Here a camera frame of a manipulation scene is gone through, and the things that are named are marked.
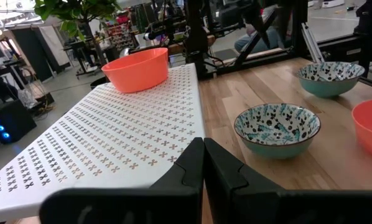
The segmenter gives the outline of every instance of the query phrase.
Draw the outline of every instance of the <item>orange bowl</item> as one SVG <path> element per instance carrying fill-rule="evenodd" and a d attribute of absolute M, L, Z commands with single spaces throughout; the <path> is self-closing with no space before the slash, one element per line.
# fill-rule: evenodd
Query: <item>orange bowl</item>
<path fill-rule="evenodd" d="M 116 89 L 134 93 L 152 88 L 168 77 L 168 49 L 144 50 L 114 60 L 101 68 Z"/>
<path fill-rule="evenodd" d="M 372 153 L 372 100 L 362 102 L 352 110 L 356 137 L 365 150 Z"/>

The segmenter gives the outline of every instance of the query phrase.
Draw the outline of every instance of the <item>teal bowl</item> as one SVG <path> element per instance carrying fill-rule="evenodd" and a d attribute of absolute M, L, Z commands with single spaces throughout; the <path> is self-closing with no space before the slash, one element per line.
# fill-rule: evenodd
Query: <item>teal bowl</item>
<path fill-rule="evenodd" d="M 235 131 L 254 153 L 287 159 L 305 151 L 320 130 L 319 117 L 310 110 L 287 103 L 268 103 L 242 112 Z"/>
<path fill-rule="evenodd" d="M 364 72 L 362 66 L 348 62 L 322 62 L 301 68 L 297 76 L 309 93 L 331 98 L 351 90 Z"/>

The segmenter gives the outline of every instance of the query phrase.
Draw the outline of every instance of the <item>bowl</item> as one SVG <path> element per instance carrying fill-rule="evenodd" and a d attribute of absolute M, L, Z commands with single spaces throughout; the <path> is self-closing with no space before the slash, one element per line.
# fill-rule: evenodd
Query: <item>bowl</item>
<path fill-rule="evenodd" d="M 101 68 L 122 93 L 152 88 L 168 77 L 168 49 L 144 50 L 107 63 Z"/>
<path fill-rule="evenodd" d="M 242 112 L 235 131 L 254 153 L 287 159 L 305 151 L 320 130 L 316 114 L 301 106 L 268 103 Z"/>
<path fill-rule="evenodd" d="M 372 153 L 372 100 L 362 102 L 352 110 L 356 138 L 366 151 Z"/>
<path fill-rule="evenodd" d="M 362 66 L 348 62 L 322 62 L 301 68 L 297 76 L 309 93 L 331 98 L 351 90 L 364 72 Z"/>

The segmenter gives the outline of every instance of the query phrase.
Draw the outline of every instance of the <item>white perforated table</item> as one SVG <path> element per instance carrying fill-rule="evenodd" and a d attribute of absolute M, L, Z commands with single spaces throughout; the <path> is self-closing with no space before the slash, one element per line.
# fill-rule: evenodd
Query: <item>white perforated table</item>
<path fill-rule="evenodd" d="M 193 64 L 139 93 L 100 85 L 0 170 L 0 222 L 37 215 L 64 188 L 148 187 L 204 136 Z"/>

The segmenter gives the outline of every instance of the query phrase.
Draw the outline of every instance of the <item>gray floor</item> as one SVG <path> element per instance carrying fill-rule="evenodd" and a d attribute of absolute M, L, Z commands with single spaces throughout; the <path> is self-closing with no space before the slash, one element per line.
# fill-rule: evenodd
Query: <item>gray floor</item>
<path fill-rule="evenodd" d="M 357 25 L 355 11 L 346 12 L 345 6 L 334 7 L 331 9 L 313 10 L 309 8 L 309 24 L 317 40 L 325 40 L 342 35 L 348 35 L 353 32 Z M 233 49 L 234 42 L 245 34 L 245 30 L 236 30 L 226 37 L 216 40 L 212 46 L 213 51 Z M 183 57 L 176 56 L 172 58 L 172 66 L 178 66 L 184 63 Z M 95 76 L 82 76 L 76 79 L 75 73 L 79 67 L 71 68 L 63 72 L 58 77 L 44 83 L 44 87 L 51 92 L 55 99 L 55 108 L 49 115 L 37 122 L 37 127 L 24 136 L 20 141 L 0 145 L 0 169 L 11 159 L 27 147 L 36 137 L 41 135 L 49 126 L 58 120 L 66 111 L 80 101 L 89 91 L 89 84 L 103 76 L 99 73 Z"/>
<path fill-rule="evenodd" d="M 75 73 L 78 68 L 79 66 L 71 68 L 44 83 L 44 87 L 52 94 L 55 100 L 55 108 L 48 113 L 46 118 L 45 115 L 41 116 L 43 120 L 37 121 L 37 127 L 26 134 L 20 141 L 8 145 L 0 144 L 0 169 L 80 101 L 91 90 L 91 82 L 103 77 L 102 72 L 100 72 L 92 76 L 80 76 L 80 80 L 77 80 Z"/>

